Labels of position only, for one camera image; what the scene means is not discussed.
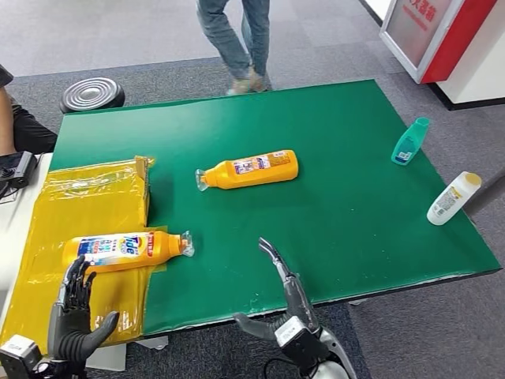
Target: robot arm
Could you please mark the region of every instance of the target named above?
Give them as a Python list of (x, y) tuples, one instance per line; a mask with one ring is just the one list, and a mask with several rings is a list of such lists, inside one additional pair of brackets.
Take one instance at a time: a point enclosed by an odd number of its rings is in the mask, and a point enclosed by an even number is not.
[(96, 273), (84, 282), (89, 266), (81, 255), (61, 282), (47, 332), (51, 359), (42, 360), (36, 344), (23, 336), (13, 336), (0, 347), (0, 361), (9, 379), (86, 377), (86, 360), (114, 332), (119, 318), (118, 312), (109, 313), (99, 328), (91, 332), (90, 297)]
[(311, 379), (356, 379), (356, 373), (341, 344), (319, 324), (298, 276), (290, 271), (270, 242), (259, 239), (259, 249), (276, 266), (288, 304), (275, 321), (251, 320), (243, 313), (234, 319), (244, 332), (264, 340), (276, 340), (284, 355), (297, 365), (301, 377)]

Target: orange detergent bottle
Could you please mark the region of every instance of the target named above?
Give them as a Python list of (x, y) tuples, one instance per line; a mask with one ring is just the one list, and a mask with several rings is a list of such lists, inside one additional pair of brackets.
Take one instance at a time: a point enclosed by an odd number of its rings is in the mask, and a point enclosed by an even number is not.
[(292, 180), (298, 174), (298, 163), (292, 150), (269, 152), (260, 156), (225, 160), (209, 170), (197, 170), (197, 186), (224, 190), (257, 184)]
[(84, 254), (89, 272), (112, 272), (160, 265), (176, 255), (194, 253), (191, 235), (170, 235), (164, 231), (142, 231), (118, 235), (76, 237), (65, 244), (63, 265)]

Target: round stool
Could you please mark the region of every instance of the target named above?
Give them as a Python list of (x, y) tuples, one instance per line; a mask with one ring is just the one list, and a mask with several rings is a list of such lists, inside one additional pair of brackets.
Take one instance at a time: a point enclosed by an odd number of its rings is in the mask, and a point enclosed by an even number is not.
[(122, 107), (124, 91), (106, 77), (92, 77), (72, 84), (63, 92), (60, 109), (65, 113)]

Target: green tabletop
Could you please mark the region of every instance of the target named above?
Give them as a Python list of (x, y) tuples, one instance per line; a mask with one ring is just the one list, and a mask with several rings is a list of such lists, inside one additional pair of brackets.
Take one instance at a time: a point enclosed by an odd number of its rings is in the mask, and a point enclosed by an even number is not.
[[(445, 185), (422, 152), (406, 167), (391, 163), (404, 131), (375, 81), (332, 84), (70, 114), (51, 169), (156, 159), (149, 226), (189, 229), (196, 253), (152, 274), (144, 334), (283, 308), (259, 236), (314, 302), (498, 270), (464, 213), (442, 227), (427, 220)], [(283, 148), (298, 155), (298, 178), (204, 193), (194, 182), (197, 168)]]

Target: jeans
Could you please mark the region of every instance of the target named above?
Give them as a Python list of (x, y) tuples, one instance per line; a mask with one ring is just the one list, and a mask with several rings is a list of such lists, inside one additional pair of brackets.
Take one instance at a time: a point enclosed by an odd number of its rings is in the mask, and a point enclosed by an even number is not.
[(219, 51), (233, 77), (248, 77), (251, 62), (255, 71), (265, 76), (270, 38), (270, 0), (242, 0), (242, 34), (250, 59), (223, 12), (227, 2), (228, 0), (197, 0), (198, 20), (204, 33)]

